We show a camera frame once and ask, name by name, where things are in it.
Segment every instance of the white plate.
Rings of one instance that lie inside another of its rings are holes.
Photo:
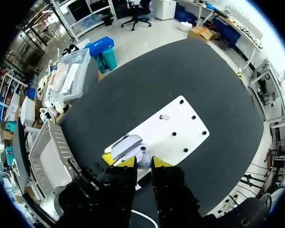
[[[172,165],[179,164],[209,137],[205,124],[183,96],[177,97],[128,134],[142,137],[143,143],[150,147],[151,156]],[[112,145],[104,152],[111,152]],[[138,170],[137,180],[149,171]]]

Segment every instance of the office chair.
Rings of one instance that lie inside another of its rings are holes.
[[[150,2],[151,0],[141,0],[139,2],[139,5],[132,5],[133,1],[127,2],[129,4],[128,14],[132,17],[132,19],[123,23],[122,28],[124,27],[125,24],[134,22],[133,27],[132,27],[132,31],[134,31],[135,30],[134,27],[139,21],[143,23],[147,23],[149,24],[149,27],[151,27],[152,24],[148,22],[147,18],[138,18],[138,16],[140,15],[147,15],[151,13],[149,9]]]

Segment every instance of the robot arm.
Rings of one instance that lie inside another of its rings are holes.
[[[153,157],[151,169],[161,228],[254,228],[269,214],[263,202],[249,198],[220,218],[202,217],[180,167]],[[129,227],[136,183],[136,157],[108,167],[96,179],[81,172],[55,200],[63,215],[54,227]]]

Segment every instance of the black table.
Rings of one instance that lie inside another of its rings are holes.
[[[106,168],[101,155],[107,146],[179,95],[210,132],[179,164],[205,214],[241,179],[263,134],[263,121],[249,92],[207,44],[185,39],[134,59],[91,88],[59,124],[79,166],[97,175],[98,167]],[[133,209],[158,220],[151,185],[137,192]],[[146,224],[150,223],[133,215],[131,227],[149,227]]]

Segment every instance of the blue storage bin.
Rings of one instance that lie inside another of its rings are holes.
[[[188,22],[192,25],[196,25],[195,21],[198,18],[192,13],[186,11],[178,11],[175,13],[175,19],[179,22]]]
[[[216,7],[213,6],[213,5],[210,4],[210,3],[208,3],[208,4],[206,5],[206,8],[208,8],[208,9],[210,9],[210,10],[215,10],[215,9],[216,9]]]
[[[218,28],[220,36],[225,39],[230,44],[230,46],[234,46],[238,38],[241,36],[230,25],[225,25],[223,22],[216,18],[212,20],[212,25]]]
[[[5,147],[6,152],[13,152],[13,148],[11,146]]]
[[[10,130],[11,132],[15,132],[16,130],[16,121],[8,121],[5,124],[5,129]]]
[[[27,90],[27,96],[28,98],[34,100],[35,99],[35,89],[33,87],[28,87],[28,90]]]
[[[106,68],[105,68],[105,65],[103,63],[103,58],[101,57],[101,55],[98,55],[95,59],[96,59],[96,62],[98,63],[99,71],[102,74],[104,74],[106,72]]]
[[[109,37],[104,37],[94,43],[88,43],[85,48],[90,49],[90,56],[96,58],[105,50],[114,47],[114,41]]]
[[[6,153],[6,161],[7,161],[7,164],[12,167],[12,162],[13,162],[13,159],[14,159],[14,155],[12,153]]]
[[[115,59],[113,48],[107,49],[102,53],[104,64],[109,70],[114,70],[117,67],[117,62]]]

